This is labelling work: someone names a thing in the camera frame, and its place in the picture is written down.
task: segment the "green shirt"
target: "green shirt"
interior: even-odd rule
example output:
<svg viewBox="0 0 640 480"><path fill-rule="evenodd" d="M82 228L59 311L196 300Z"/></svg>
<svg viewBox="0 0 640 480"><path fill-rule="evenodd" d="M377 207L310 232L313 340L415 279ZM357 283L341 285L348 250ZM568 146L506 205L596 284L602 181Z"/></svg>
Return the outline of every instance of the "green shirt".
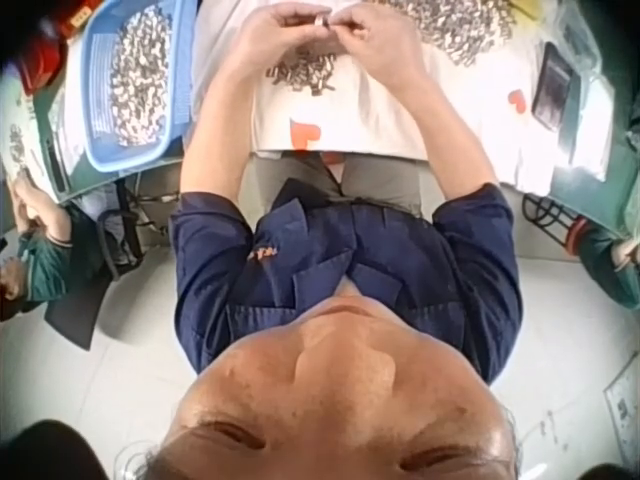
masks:
<svg viewBox="0 0 640 480"><path fill-rule="evenodd" d="M95 222L75 205L66 207L71 217L71 241L52 242L39 232L20 237L18 257L27 265L27 301L49 302L91 280L104 264Z"/></svg>
<svg viewBox="0 0 640 480"><path fill-rule="evenodd" d="M578 255L589 276L609 297L625 308L640 308L640 271L631 262L616 270L611 249L616 239L603 228L590 225L578 240Z"/></svg>

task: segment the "nose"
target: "nose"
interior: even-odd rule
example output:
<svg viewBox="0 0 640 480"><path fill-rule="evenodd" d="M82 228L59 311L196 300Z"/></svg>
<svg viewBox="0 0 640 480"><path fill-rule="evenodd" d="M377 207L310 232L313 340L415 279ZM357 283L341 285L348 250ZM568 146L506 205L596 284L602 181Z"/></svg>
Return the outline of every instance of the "nose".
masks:
<svg viewBox="0 0 640 480"><path fill-rule="evenodd" d="M295 368L300 401L315 406L307 420L355 445L373 433L396 376L394 358L373 348L367 333L358 326L329 327L305 347Z"/></svg>

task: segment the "phone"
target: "phone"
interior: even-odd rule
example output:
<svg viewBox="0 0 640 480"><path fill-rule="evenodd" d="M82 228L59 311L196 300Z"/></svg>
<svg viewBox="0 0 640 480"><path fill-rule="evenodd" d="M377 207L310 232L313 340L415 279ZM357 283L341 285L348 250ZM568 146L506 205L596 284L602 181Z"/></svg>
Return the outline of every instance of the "phone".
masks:
<svg viewBox="0 0 640 480"><path fill-rule="evenodd" d="M562 125L569 89L576 72L556 46L547 42L544 48L538 89L533 99L533 116L552 132Z"/></svg>

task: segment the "navy blue shirt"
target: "navy blue shirt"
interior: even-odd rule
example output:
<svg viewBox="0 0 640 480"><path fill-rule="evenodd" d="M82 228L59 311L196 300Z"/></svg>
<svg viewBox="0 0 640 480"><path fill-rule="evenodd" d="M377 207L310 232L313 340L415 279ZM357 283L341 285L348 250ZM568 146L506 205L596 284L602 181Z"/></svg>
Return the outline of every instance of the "navy blue shirt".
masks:
<svg viewBox="0 0 640 480"><path fill-rule="evenodd" d="M347 276L491 382L522 319L512 226L493 185L443 204L433 224L370 204L311 208L293 198L255 233L229 200L184 194L171 219L178 339L201 372L238 339L332 296Z"/></svg>

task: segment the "coworker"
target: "coworker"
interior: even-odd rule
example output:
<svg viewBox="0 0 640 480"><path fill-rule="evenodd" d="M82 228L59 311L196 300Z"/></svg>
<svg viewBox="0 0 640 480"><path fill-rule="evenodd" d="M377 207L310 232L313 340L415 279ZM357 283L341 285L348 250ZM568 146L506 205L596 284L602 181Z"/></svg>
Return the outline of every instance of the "coworker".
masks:
<svg viewBox="0 0 640 480"><path fill-rule="evenodd" d="M572 228L576 253L593 281L618 305L640 309L640 239L616 238L584 218Z"/></svg>
<svg viewBox="0 0 640 480"><path fill-rule="evenodd" d="M412 22L358 4L314 26L326 13L255 10L208 90L172 218L176 330L199 377L145 478L515 478L487 385L522 317L511 210ZM374 189L327 200L304 157L252 233L237 204L256 85L285 51L336 39L413 116L447 201L430 224Z"/></svg>
<svg viewBox="0 0 640 480"><path fill-rule="evenodd" d="M57 205L22 171L9 185L16 229L17 257L0 268L0 321L27 303L57 300L91 280L104 265L95 222L75 204ZM37 214L37 222L27 216Z"/></svg>

